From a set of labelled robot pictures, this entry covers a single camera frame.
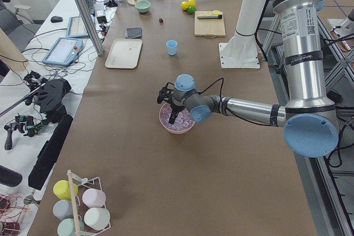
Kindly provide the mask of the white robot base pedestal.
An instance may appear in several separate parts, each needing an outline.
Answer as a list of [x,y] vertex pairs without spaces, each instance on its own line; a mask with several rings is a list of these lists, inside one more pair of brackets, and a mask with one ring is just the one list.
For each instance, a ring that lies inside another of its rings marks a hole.
[[255,33],[266,0],[242,0],[234,36],[219,44],[221,67],[260,68]]

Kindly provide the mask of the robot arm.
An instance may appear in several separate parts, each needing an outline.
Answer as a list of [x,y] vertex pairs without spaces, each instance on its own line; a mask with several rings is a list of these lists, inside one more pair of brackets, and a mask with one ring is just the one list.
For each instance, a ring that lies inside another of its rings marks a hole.
[[[284,65],[288,78],[289,101],[286,105],[245,101],[221,94],[204,96],[195,88],[194,78],[181,74],[173,88],[159,91],[158,103],[169,103],[169,122],[187,110],[201,123],[212,113],[235,116],[245,121],[283,127],[286,144],[297,154],[318,158],[339,145],[339,125],[335,104],[326,95],[323,53],[317,12],[324,0],[272,0],[280,19]],[[243,0],[235,35],[219,49],[222,67],[255,68],[248,44],[256,32],[266,0]]]

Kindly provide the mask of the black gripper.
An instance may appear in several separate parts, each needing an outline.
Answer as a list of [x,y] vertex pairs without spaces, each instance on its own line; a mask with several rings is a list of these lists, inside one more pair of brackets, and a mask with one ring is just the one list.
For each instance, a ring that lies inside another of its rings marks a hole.
[[171,114],[169,117],[169,124],[173,125],[175,123],[176,118],[178,117],[179,112],[182,112],[185,107],[180,103],[177,102],[173,98],[174,89],[168,88],[169,85],[173,85],[171,82],[167,82],[164,87],[159,91],[157,97],[157,104],[162,104],[162,102],[166,102],[170,104],[171,107]]

